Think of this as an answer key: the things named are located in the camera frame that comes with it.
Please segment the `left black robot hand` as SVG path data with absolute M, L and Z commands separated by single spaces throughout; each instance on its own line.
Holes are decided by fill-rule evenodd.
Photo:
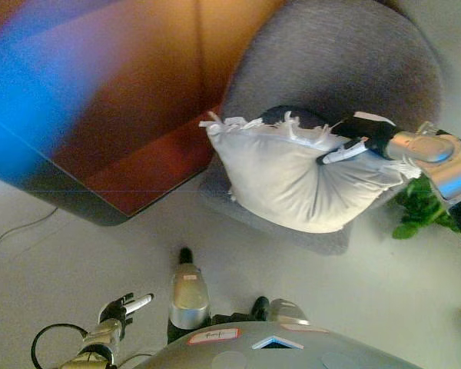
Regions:
M 132 315 L 154 300 L 154 294 L 148 293 L 135 298 L 133 293 L 128 293 L 108 303 L 101 309 L 98 322 L 102 323 L 107 319 L 115 319 L 122 323 L 123 327 L 133 322 Z

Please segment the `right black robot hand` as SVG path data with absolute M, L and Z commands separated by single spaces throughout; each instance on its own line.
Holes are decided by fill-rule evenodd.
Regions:
M 350 140 L 339 148 L 317 158 L 317 164 L 328 165 L 345 161 L 366 151 L 372 151 L 381 158 L 391 160 L 386 153 L 387 145 L 399 132 L 401 129 L 387 118 L 356 111 L 331 128 L 332 134 Z

